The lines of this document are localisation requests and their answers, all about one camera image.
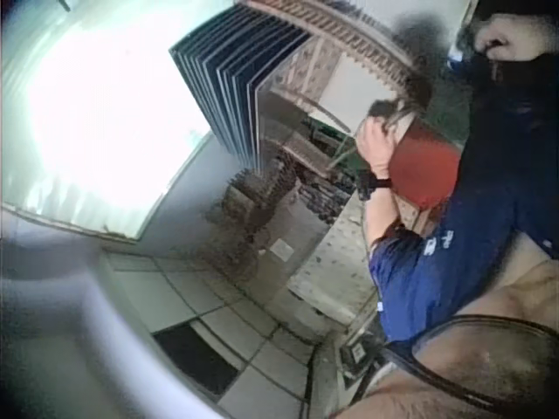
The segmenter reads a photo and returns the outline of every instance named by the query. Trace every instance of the stacked panels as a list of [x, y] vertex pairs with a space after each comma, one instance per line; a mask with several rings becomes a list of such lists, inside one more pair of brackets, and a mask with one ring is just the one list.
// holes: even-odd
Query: stacked panels
[[211, 130], [248, 168], [259, 167], [256, 93], [309, 37], [301, 28], [237, 4], [171, 48]]

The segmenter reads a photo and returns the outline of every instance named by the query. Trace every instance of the forearm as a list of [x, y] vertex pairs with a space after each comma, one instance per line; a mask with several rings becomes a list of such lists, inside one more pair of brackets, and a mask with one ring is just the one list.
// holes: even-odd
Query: forearm
[[365, 203], [365, 236], [368, 249], [385, 236], [387, 229], [400, 217], [392, 190], [377, 189]]

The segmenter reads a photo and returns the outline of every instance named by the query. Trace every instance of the floor tile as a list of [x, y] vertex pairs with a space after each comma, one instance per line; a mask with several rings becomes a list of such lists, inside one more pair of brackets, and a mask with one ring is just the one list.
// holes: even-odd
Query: floor tile
[[231, 366], [240, 370], [245, 366], [245, 362], [235, 355], [215, 334], [200, 320], [190, 322], [190, 326], [198, 333], [210, 347], [226, 360]]
[[124, 253], [109, 253], [108, 256], [115, 271], [159, 271], [152, 258]]
[[294, 395], [305, 396], [308, 368], [272, 343], [267, 342], [260, 349], [252, 365]]
[[228, 307], [206, 314], [202, 321], [246, 360], [250, 360], [257, 353], [265, 340]]
[[219, 402], [236, 419], [298, 419], [300, 401], [248, 367]]
[[165, 272], [192, 271], [192, 267], [182, 259], [155, 258], [159, 267]]
[[249, 299], [241, 299], [239, 302], [233, 304], [231, 308], [262, 336], [270, 336], [278, 326], [278, 323], [272, 319], [268, 313]]
[[163, 352], [183, 373], [216, 396], [235, 381], [239, 368], [214, 350], [189, 323], [154, 334]]
[[167, 272], [165, 275], [196, 313], [204, 314], [225, 305], [197, 272]]
[[272, 343], [293, 356], [303, 365], [307, 365], [313, 354], [314, 347], [303, 343], [286, 329], [280, 328], [273, 334]]
[[231, 304], [243, 298], [243, 294], [230, 284], [223, 275], [215, 271], [200, 271], [197, 273], [210, 288], [226, 303]]
[[196, 316], [161, 273], [121, 271], [114, 279], [152, 333]]
[[193, 271], [213, 271], [213, 266], [202, 259], [188, 259], [188, 264]]

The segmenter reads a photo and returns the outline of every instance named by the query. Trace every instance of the pegboard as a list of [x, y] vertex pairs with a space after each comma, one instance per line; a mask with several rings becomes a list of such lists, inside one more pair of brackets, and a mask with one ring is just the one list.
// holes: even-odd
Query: pegboard
[[[404, 224], [412, 228], [418, 209], [396, 197]], [[308, 304], [349, 326], [375, 293], [362, 231], [363, 203], [353, 194], [307, 262], [290, 278], [288, 288]]]

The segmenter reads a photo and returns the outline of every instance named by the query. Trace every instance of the logo on shirt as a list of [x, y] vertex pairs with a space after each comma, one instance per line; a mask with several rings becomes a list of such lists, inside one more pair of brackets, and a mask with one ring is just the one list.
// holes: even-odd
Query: logo on shirt
[[425, 256], [432, 256], [435, 253], [435, 250], [437, 249], [437, 238], [430, 238], [429, 240], [427, 240], [427, 244], [425, 245], [425, 251], [424, 251], [424, 255]]
[[452, 239], [454, 238], [454, 231], [447, 230], [446, 236], [443, 237], [443, 247], [449, 249], [451, 247]]
[[[452, 240], [454, 239], [454, 231], [447, 230], [446, 234], [441, 237], [441, 242], [443, 244], [443, 249], [450, 249]], [[435, 254], [435, 250], [437, 249], [437, 238], [433, 237], [427, 240], [425, 244], [425, 250], [423, 254], [425, 256], [432, 256]]]

